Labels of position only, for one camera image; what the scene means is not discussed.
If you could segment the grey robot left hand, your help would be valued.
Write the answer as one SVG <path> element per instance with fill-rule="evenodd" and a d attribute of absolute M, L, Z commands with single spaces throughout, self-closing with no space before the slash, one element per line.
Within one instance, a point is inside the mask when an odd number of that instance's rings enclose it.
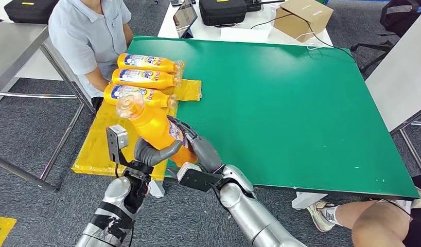
<path fill-rule="evenodd" d="M 181 147 L 181 141 L 175 140 L 168 147 L 159 150 L 143 138 L 139 137 L 134 148 L 134 158 L 147 166 L 155 166 L 160 162 L 171 158 Z"/>

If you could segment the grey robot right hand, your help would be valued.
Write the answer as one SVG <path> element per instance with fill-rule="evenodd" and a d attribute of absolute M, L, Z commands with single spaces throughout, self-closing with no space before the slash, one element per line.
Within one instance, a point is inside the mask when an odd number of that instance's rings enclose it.
<path fill-rule="evenodd" d="M 202 170 L 208 173 L 216 173 L 223 166 L 218 152 L 206 138 L 199 135 L 186 122 L 172 116 L 168 116 L 168 119 L 183 132 L 190 144 L 191 150 L 198 158 L 198 163 Z"/>

